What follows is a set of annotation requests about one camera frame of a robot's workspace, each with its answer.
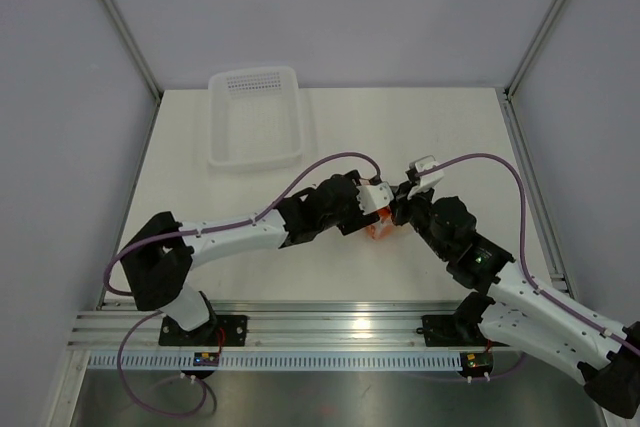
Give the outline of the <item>clear zip top bag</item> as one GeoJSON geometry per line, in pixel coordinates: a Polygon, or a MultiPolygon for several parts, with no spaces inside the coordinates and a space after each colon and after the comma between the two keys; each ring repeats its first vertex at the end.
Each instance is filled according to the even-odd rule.
{"type": "MultiPolygon", "coordinates": [[[[376,185],[368,181],[365,181],[363,184],[376,185]]],[[[372,240],[379,241],[393,233],[395,226],[392,221],[390,204],[386,208],[381,209],[378,212],[371,213],[378,215],[378,219],[373,224],[370,224],[365,228],[368,237],[372,240]]]]}

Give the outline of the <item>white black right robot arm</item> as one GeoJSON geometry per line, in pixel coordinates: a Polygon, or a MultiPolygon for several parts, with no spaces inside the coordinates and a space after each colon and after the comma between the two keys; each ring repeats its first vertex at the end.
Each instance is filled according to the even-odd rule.
{"type": "Polygon", "coordinates": [[[392,190],[392,219],[410,225],[469,290],[454,314],[456,336],[506,344],[566,373],[601,408],[639,411],[639,325],[598,314],[526,273],[523,261],[480,235],[457,197],[404,182],[392,190]]]}

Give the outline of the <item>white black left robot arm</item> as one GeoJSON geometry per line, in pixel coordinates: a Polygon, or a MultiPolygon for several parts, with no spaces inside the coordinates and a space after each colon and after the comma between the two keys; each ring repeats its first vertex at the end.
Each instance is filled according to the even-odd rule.
{"type": "Polygon", "coordinates": [[[331,228],[349,235],[375,224],[392,199],[388,183],[350,171],[228,223],[181,223],[161,212],[127,244],[120,263],[138,310],[161,312],[191,343],[203,345],[218,320],[206,294],[188,285],[192,270],[244,252],[308,243],[331,228]]]}

